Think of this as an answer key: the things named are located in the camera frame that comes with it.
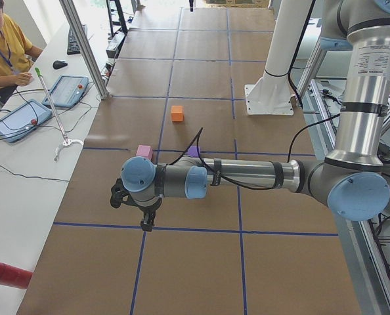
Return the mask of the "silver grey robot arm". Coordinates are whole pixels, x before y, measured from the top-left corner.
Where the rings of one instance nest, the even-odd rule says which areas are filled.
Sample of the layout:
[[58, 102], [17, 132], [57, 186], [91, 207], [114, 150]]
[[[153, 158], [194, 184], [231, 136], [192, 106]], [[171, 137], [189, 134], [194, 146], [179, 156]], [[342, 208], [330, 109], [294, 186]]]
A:
[[181, 154], [172, 163], [132, 157], [111, 189], [110, 205], [143, 213], [151, 231], [164, 197], [201, 199], [209, 186], [285, 188], [326, 205], [350, 221], [380, 214], [390, 200], [378, 158], [390, 91], [390, 1], [325, 1], [319, 45], [351, 50], [334, 149], [323, 161], [243, 161]]

